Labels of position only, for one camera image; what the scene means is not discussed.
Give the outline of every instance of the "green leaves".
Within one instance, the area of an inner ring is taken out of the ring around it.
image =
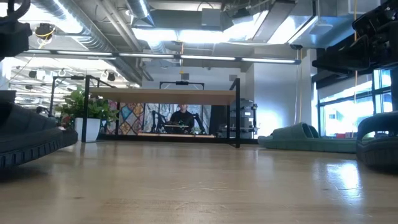
[[[61,112],[62,116],[70,116],[71,119],[82,118],[84,116],[84,97],[85,92],[78,86],[69,96],[65,96],[65,105],[55,107],[56,111]],[[118,110],[111,110],[108,100],[90,98],[88,100],[88,117],[105,120],[108,122],[118,119]]]

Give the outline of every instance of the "black shirt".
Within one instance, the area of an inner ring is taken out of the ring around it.
[[[191,129],[195,126],[195,120],[193,119],[193,115],[186,111],[185,113],[182,113],[181,111],[176,111],[173,113],[172,117],[170,118],[171,122],[180,122],[186,126],[189,126],[188,130],[191,131]]]

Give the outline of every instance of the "mural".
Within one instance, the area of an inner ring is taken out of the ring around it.
[[[116,109],[116,102],[109,102],[111,108]],[[158,111],[160,106],[160,113],[169,120],[172,114],[179,110],[178,105],[174,104],[157,104],[157,103],[120,103],[120,112],[119,112],[119,130],[118,133],[120,135],[137,135],[139,133],[150,132],[152,127],[153,118],[152,111]],[[188,111],[192,114],[198,113],[201,116],[201,105],[189,105]],[[206,129],[206,132],[209,130],[210,125],[210,114],[211,114],[211,106],[204,105],[203,106],[203,117],[201,120],[203,122],[203,126]],[[106,134],[115,134],[116,123],[112,122],[106,127]]]

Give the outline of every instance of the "wooden floor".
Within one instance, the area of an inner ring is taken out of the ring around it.
[[[398,177],[351,154],[99,142],[0,172],[0,223],[397,223]]]

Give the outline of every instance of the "window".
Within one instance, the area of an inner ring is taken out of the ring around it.
[[[374,89],[391,86],[390,70],[375,70],[374,71]]]
[[[356,94],[364,93],[364,92],[367,92],[367,91],[371,91],[372,90],[372,81],[368,81],[366,83],[357,85],[356,87],[351,87],[351,88],[348,88],[348,89],[346,89],[346,90],[344,90],[342,92],[339,92],[339,93],[336,93],[334,95],[328,96],[328,97],[326,97],[324,99],[321,99],[320,102],[321,103],[325,103],[325,102],[337,100],[337,99],[340,99],[340,98],[346,98],[346,97],[349,97],[349,96],[353,96],[355,90],[356,90]]]
[[[376,112],[387,113],[392,111],[391,92],[376,95]]]
[[[352,78],[318,91],[318,95],[322,98],[319,103],[321,136],[350,138],[353,131],[356,136],[358,126],[364,119],[375,113],[392,111],[390,70],[375,70],[373,77],[359,76],[358,85],[355,87],[353,83]],[[375,133],[369,133],[367,137],[374,135]]]
[[[373,115],[372,97],[356,100],[347,100],[339,103],[322,106],[324,136],[335,137],[337,134],[346,134],[358,131],[360,122]]]

